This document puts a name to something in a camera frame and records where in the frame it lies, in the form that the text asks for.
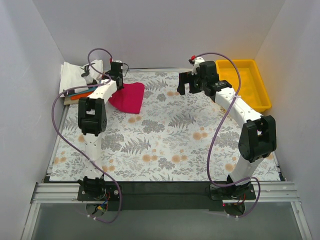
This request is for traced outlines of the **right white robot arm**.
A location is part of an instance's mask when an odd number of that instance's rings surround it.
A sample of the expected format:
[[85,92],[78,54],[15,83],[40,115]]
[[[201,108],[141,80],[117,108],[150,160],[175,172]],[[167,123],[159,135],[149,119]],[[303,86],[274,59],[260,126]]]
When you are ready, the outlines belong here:
[[185,95],[185,85],[189,85],[191,94],[204,92],[225,109],[224,120],[231,116],[241,128],[238,141],[240,157],[236,167],[225,183],[210,180],[216,189],[224,190],[230,198],[237,199],[248,189],[258,165],[276,150],[276,121],[271,115],[263,116],[255,111],[227,80],[221,80],[214,61],[193,57],[189,62],[193,68],[179,74],[177,92]]

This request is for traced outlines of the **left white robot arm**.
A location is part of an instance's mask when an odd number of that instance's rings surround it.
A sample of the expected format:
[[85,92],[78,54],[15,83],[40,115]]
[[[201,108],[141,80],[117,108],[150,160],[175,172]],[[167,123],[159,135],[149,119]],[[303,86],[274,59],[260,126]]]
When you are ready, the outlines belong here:
[[83,134],[85,151],[89,163],[85,167],[84,178],[79,181],[84,192],[95,200],[106,196],[104,173],[102,170],[102,133],[107,127],[106,102],[123,86],[123,65],[120,60],[110,63],[110,70],[93,93],[78,101],[78,126]]

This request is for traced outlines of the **magenta t shirt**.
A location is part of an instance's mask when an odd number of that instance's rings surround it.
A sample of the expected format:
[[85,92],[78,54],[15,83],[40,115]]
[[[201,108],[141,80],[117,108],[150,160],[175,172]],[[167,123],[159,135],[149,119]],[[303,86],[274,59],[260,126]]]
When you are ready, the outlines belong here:
[[141,111],[145,85],[140,82],[124,84],[124,88],[118,90],[109,98],[108,102],[118,111],[126,114],[139,114]]

